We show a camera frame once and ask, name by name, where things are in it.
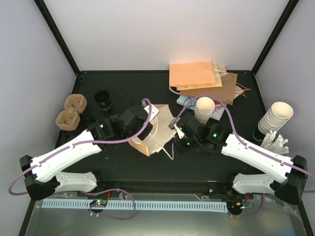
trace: white wall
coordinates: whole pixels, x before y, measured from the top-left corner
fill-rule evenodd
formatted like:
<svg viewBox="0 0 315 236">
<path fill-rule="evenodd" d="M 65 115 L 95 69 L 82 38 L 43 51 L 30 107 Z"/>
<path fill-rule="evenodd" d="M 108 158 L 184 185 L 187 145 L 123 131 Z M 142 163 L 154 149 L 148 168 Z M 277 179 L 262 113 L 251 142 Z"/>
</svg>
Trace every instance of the white wall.
<svg viewBox="0 0 315 236">
<path fill-rule="evenodd" d="M 300 0 L 258 72 L 257 80 L 268 109 L 284 101 L 294 109 L 292 119 L 280 130 L 289 139 L 290 155 L 308 160 L 315 173 L 315 1 Z M 309 178 L 306 189 L 315 189 Z M 304 194 L 304 205 L 315 231 L 315 195 Z"/>
<path fill-rule="evenodd" d="M 7 188 L 20 157 L 54 147 L 75 76 L 33 0 L 2 0 L 0 9 L 0 235 L 16 236 L 30 198 Z M 24 182 L 14 190 L 25 191 Z"/>
<path fill-rule="evenodd" d="M 45 0 L 81 70 L 250 70 L 287 1 Z"/>
</svg>

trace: stack of paper cups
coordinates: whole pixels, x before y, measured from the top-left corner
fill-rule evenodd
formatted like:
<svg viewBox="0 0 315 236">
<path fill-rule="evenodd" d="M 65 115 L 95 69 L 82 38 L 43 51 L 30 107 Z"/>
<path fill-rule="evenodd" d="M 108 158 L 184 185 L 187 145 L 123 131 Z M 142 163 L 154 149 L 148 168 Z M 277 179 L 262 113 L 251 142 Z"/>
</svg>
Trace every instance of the stack of paper cups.
<svg viewBox="0 0 315 236">
<path fill-rule="evenodd" d="M 208 97 L 201 97 L 197 100 L 195 106 L 195 118 L 201 123 L 207 123 L 211 117 L 213 110 L 215 109 L 215 103 Z"/>
<path fill-rule="evenodd" d="M 285 102 L 275 102 L 258 123 L 262 134 L 278 131 L 293 116 L 293 109 Z"/>
</svg>

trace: purple cable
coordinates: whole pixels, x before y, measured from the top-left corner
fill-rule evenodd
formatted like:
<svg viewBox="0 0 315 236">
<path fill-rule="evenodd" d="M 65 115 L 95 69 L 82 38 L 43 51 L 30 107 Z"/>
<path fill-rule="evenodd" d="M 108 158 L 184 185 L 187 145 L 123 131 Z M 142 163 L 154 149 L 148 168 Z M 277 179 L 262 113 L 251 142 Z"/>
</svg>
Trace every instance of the purple cable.
<svg viewBox="0 0 315 236">
<path fill-rule="evenodd" d="M 60 150 L 54 152 L 53 154 L 49 155 L 48 157 L 49 157 L 49 159 L 50 159 L 50 158 L 56 156 L 57 154 L 59 154 L 59 153 L 65 151 L 65 150 L 67 150 L 67 149 L 69 149 L 69 148 L 70 148 L 69 146 L 64 147 L 64 148 L 62 148 L 62 149 L 60 149 Z M 32 166 L 32 167 L 29 167 L 28 169 L 26 169 L 26 170 L 24 170 L 22 173 L 20 173 L 20 174 L 13 180 L 13 182 L 10 184 L 10 186 L 9 186 L 9 188 L 8 188 L 9 194 L 11 194 L 11 195 L 13 195 L 13 196 L 21 196 L 21 195 L 28 194 L 28 192 L 14 193 L 14 192 L 12 191 L 12 187 L 13 187 L 13 185 L 14 185 L 23 175 L 25 175 L 26 173 L 28 173 L 28 172 L 30 172 L 31 170 L 35 169 L 37 166 L 38 166 L 38 165 L 34 165 L 34 166 Z"/>
<path fill-rule="evenodd" d="M 237 218 L 248 218 L 248 217 L 253 217 L 253 216 L 256 216 L 258 213 L 261 212 L 261 210 L 264 208 L 265 206 L 265 194 L 263 193 L 262 194 L 262 201 L 261 201 L 261 205 L 260 205 L 260 208 L 252 213 L 252 214 L 249 214 L 249 215 L 232 215 L 231 212 L 229 210 L 227 210 L 227 213 L 231 216 L 231 217 L 237 217 Z"/>
<path fill-rule="evenodd" d="M 131 198 L 132 203 L 133 203 L 132 214 L 130 216 L 128 216 L 128 217 L 125 217 L 125 218 L 120 218 L 120 217 L 115 217 L 115 216 L 106 215 L 106 214 L 100 214 L 100 213 L 98 213 L 98 215 L 104 216 L 104 217 L 107 217 L 107 218 L 110 218 L 110 219 L 114 219 L 114 220 L 129 220 L 129 219 L 133 218 L 135 216 L 135 214 L 136 214 L 136 202 L 134 201 L 133 197 L 125 190 L 122 190 L 122 189 L 119 189 L 119 188 L 112 188 L 112 189 L 107 189 L 107 190 L 99 192 L 99 193 L 87 193 L 87 192 L 84 192 L 84 191 L 81 191 L 81 193 L 84 193 L 84 194 L 87 194 L 87 195 L 90 195 L 90 196 L 95 196 L 95 195 L 108 193 L 108 192 L 112 192 L 112 191 L 120 191 L 120 192 L 126 193 Z M 93 206 L 91 206 L 90 209 L 89 209 L 90 213 L 97 215 L 97 213 L 92 212 L 92 207 Z"/>
<path fill-rule="evenodd" d="M 142 128 L 137 132 L 135 133 L 134 135 L 132 135 L 131 137 L 129 138 L 126 138 L 126 139 L 122 139 L 122 140 L 115 140 L 115 141 L 96 141 L 96 140 L 87 140 L 87 141 L 81 141 L 81 142 L 77 142 L 75 144 L 73 144 L 74 146 L 77 146 L 77 145 L 80 145 L 80 144 L 121 144 L 121 143 L 125 143 L 125 142 L 128 142 L 136 137 L 138 137 L 143 131 L 144 129 L 148 126 L 149 122 L 150 122 L 150 116 L 151 116 L 151 112 L 152 112 L 152 106 L 151 106 L 151 101 L 147 98 L 143 98 L 142 99 L 142 102 L 146 102 L 148 105 L 149 105 L 149 113 L 148 113 L 148 117 L 146 119 L 146 121 L 144 122 Z M 50 158 L 56 156 L 57 154 L 69 149 L 70 146 L 67 146 L 67 147 L 64 147 L 56 152 L 54 152 L 53 154 L 47 156 L 45 159 L 43 159 L 42 161 L 40 161 L 40 165 L 43 164 L 44 162 L 46 162 L 47 160 L 49 160 Z M 12 187 L 13 185 L 23 176 L 25 175 L 26 173 L 28 173 L 29 171 L 33 170 L 34 168 L 36 168 L 37 165 L 34 165 L 32 167 L 29 167 L 28 169 L 26 169 L 25 171 L 23 171 L 22 173 L 20 173 L 14 180 L 13 182 L 9 185 L 9 188 L 8 188 L 8 193 L 13 195 L 13 196 L 21 196 L 21 195 L 25 195 L 25 194 L 28 194 L 28 192 L 22 192 L 22 193 L 14 193 L 12 191 Z"/>
<path fill-rule="evenodd" d="M 179 117 L 183 114 L 183 112 L 184 112 L 184 110 L 186 109 L 186 107 L 187 107 L 192 101 L 194 101 L 194 100 L 196 100 L 196 99 L 199 99 L 199 98 L 201 98 L 201 97 L 213 98 L 213 99 L 217 100 L 218 102 L 220 102 L 220 103 L 223 105 L 223 107 L 225 108 L 226 113 L 227 113 L 227 115 L 228 115 L 228 118 L 229 118 L 229 120 L 230 120 L 231 127 L 232 127 L 232 130 L 233 130 L 233 133 L 234 133 L 236 139 L 237 139 L 242 145 L 247 146 L 247 143 L 245 143 L 245 142 L 241 139 L 241 137 L 237 134 L 236 129 L 235 129 L 235 125 L 234 125 L 234 122 L 233 122 L 233 119 L 232 119 L 232 115 L 231 115 L 229 109 L 227 108 L 227 106 L 225 105 L 225 103 L 222 102 L 218 97 L 216 97 L 216 96 L 214 96 L 214 95 L 211 95 L 211 94 L 199 95 L 199 96 L 194 97 L 194 98 L 191 99 L 190 101 L 188 101 L 188 103 L 183 107 L 183 109 L 181 110 L 181 112 L 179 112 L 179 114 L 175 117 L 175 119 L 173 119 L 172 124 L 175 124 L 175 123 L 177 122 L 177 120 L 178 120 Z M 300 168 L 300 167 L 297 167 L 297 166 L 291 165 L 291 164 L 289 164 L 289 163 L 283 162 L 283 161 L 281 161 L 281 160 L 279 160 L 279 159 L 277 159 L 277 158 L 274 158 L 273 156 L 270 156 L 270 155 L 268 155 L 268 154 L 265 154 L 265 153 L 263 153 L 263 152 L 261 152 L 261 151 L 255 149 L 254 147 L 249 146 L 248 148 L 251 149 L 251 150 L 253 150 L 253 151 L 255 151 L 255 152 L 257 152 L 257 153 L 259 153 L 259 154 L 261 154 L 261 155 L 263 155 L 263 156 L 265 156 L 265 157 L 268 157 L 268 158 L 270 158 L 270 159 L 272 159 L 272 160 L 274 160 L 274 161 L 276 161 L 276 162 L 278 162 L 278 163 L 281 163 L 281 164 L 283 164 L 283 165 L 286 165 L 286 166 L 289 166 L 289 167 L 291 167 L 291 168 L 293 168 L 293 169 L 296 169 L 296 170 L 298 170 L 298 171 L 300 171 L 300 172 L 302 172 L 302 173 L 304 173 L 304 174 L 306 174 L 306 175 L 312 177 L 313 179 L 315 179 L 315 175 L 313 175 L 312 173 L 310 173 L 310 172 L 308 172 L 308 171 L 306 171 L 306 170 L 303 170 L 303 169 Z M 304 190 L 304 192 L 305 192 L 305 193 L 315 193 L 315 190 Z"/>
</svg>

